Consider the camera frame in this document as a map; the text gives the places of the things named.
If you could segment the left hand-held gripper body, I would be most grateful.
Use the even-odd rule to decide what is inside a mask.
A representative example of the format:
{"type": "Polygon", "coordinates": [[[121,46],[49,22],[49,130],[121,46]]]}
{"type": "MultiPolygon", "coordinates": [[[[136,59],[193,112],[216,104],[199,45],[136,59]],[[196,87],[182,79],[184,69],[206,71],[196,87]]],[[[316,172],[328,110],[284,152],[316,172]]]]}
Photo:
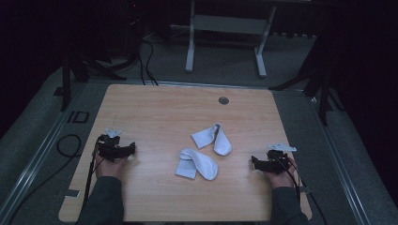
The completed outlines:
{"type": "Polygon", "coordinates": [[[101,134],[97,139],[97,152],[102,158],[114,162],[116,153],[123,152],[118,145],[120,142],[119,135],[121,130],[105,129],[105,133],[101,134]]]}

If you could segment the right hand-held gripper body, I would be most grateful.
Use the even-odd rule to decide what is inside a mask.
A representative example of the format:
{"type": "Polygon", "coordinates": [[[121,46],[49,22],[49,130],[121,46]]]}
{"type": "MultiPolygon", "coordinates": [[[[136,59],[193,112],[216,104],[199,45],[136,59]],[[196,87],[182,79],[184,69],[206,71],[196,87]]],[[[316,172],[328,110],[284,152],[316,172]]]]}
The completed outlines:
{"type": "Polygon", "coordinates": [[[269,173],[280,174],[289,168],[288,153],[296,152],[297,148],[289,144],[278,142],[268,145],[268,168],[269,173]]]}

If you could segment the white sock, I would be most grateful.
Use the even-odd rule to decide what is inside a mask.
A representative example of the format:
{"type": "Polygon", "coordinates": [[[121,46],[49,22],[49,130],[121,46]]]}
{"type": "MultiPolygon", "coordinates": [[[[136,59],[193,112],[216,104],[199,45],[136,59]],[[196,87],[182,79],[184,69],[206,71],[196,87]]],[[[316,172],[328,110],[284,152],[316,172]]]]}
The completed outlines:
{"type": "Polygon", "coordinates": [[[232,151],[232,144],[219,123],[193,133],[191,137],[198,148],[204,148],[213,143],[214,151],[220,156],[226,156],[232,151]]]}
{"type": "Polygon", "coordinates": [[[214,180],[218,175],[218,164],[205,154],[185,148],[179,156],[180,161],[176,167],[176,175],[194,179],[196,173],[200,173],[206,180],[214,180]]]}

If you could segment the person's right hand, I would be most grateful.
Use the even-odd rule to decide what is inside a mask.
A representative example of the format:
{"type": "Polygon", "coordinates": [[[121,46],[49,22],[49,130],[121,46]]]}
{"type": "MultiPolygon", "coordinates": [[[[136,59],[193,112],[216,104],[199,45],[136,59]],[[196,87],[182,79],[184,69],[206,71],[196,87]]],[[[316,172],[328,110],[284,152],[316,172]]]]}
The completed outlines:
{"type": "Polygon", "coordinates": [[[275,174],[272,172],[264,172],[264,176],[269,180],[273,188],[293,188],[295,186],[294,172],[297,164],[294,159],[289,158],[289,168],[286,172],[275,174]]]}

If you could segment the person's left hand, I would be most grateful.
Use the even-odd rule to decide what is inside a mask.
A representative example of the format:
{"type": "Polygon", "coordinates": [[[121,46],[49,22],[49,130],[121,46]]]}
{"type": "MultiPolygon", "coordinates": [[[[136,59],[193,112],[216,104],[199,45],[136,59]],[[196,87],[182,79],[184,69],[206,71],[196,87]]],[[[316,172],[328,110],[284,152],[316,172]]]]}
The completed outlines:
{"type": "Polygon", "coordinates": [[[116,179],[122,178],[124,166],[128,159],[126,157],[118,158],[114,162],[107,160],[99,155],[96,155],[96,170],[95,174],[100,177],[113,177],[116,179]]]}

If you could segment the black metal stand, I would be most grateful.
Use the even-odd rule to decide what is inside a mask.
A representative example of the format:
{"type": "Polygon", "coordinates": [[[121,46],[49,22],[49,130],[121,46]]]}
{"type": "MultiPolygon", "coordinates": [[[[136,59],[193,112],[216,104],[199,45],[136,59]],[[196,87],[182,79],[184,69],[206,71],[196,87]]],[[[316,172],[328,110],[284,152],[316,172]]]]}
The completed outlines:
{"type": "Polygon", "coordinates": [[[126,68],[131,65],[132,61],[128,59],[126,62],[113,66],[103,66],[98,63],[95,59],[90,58],[80,52],[68,53],[62,63],[62,86],[60,87],[60,96],[62,97],[61,111],[64,112],[71,101],[71,79],[70,72],[73,71],[75,77],[82,82],[87,82],[89,75],[86,72],[86,66],[91,66],[96,69],[99,74],[107,76],[112,80],[125,81],[124,77],[117,75],[115,72],[119,69],[126,68]]]}
{"type": "Polygon", "coordinates": [[[272,86],[269,90],[282,91],[296,83],[308,79],[303,89],[306,97],[314,98],[320,93],[318,116],[322,124],[326,126],[327,109],[329,103],[329,88],[333,70],[338,66],[343,50],[342,42],[337,40],[327,41],[318,37],[306,56],[296,77],[282,84],[272,86]]]}

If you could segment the metal floor rail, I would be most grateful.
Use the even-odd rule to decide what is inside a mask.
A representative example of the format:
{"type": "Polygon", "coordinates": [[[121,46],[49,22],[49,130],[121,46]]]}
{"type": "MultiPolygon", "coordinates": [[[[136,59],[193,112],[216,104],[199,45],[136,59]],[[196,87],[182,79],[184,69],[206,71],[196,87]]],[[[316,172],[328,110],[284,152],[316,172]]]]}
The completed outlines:
{"type": "Polygon", "coordinates": [[[358,192],[353,186],[353,182],[349,177],[347,169],[342,161],[339,149],[332,139],[329,128],[321,121],[320,116],[318,115],[318,110],[320,109],[320,101],[316,99],[316,97],[309,97],[308,102],[312,109],[312,113],[315,116],[317,124],[321,128],[321,133],[326,139],[327,150],[333,165],[333,168],[339,178],[342,189],[344,191],[344,195],[347,198],[347,201],[350,205],[350,208],[353,212],[353,216],[357,221],[358,225],[371,225],[370,219],[362,205],[358,192]]]}
{"type": "Polygon", "coordinates": [[[23,204],[23,201],[28,199],[27,192],[30,186],[35,180],[42,164],[49,155],[61,129],[67,123],[67,119],[71,116],[71,108],[75,105],[75,102],[85,90],[85,87],[85,83],[78,83],[76,85],[70,102],[64,110],[56,113],[56,117],[51,121],[51,127],[46,132],[41,132],[39,129],[35,130],[40,134],[38,144],[34,148],[29,160],[25,163],[24,168],[10,193],[0,205],[0,225],[8,225],[16,215],[18,208],[23,204]]]}

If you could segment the white metal desk frame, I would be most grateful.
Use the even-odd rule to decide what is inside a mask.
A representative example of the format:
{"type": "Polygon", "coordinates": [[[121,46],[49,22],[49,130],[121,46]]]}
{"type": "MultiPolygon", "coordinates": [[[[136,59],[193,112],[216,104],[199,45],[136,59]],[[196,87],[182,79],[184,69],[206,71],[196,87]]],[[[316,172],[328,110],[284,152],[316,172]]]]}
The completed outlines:
{"type": "Polygon", "coordinates": [[[258,35],[261,41],[257,47],[253,49],[254,57],[257,65],[258,75],[260,78],[267,77],[266,65],[263,59],[263,51],[268,39],[269,31],[273,23],[277,8],[272,6],[268,11],[266,19],[249,19],[249,18],[235,18],[197,14],[195,12],[195,0],[191,0],[191,15],[189,28],[189,47],[186,58],[186,72],[193,71],[195,42],[194,35],[196,30],[212,31],[222,33],[237,33],[258,35]]]}

